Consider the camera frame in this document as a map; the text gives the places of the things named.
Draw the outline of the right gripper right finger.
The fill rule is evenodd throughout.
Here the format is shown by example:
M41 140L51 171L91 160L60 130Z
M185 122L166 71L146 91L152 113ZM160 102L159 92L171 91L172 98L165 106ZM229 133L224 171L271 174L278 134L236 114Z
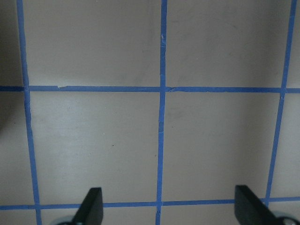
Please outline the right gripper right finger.
M236 185L234 214L240 225L273 225L274 214L246 185Z

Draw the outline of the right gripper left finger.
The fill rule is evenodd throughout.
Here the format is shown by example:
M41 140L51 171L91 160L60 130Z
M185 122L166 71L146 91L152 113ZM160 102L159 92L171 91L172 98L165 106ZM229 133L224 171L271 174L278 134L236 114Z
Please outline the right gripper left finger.
M104 217L102 189L91 188L75 216L71 220L72 225L101 225Z

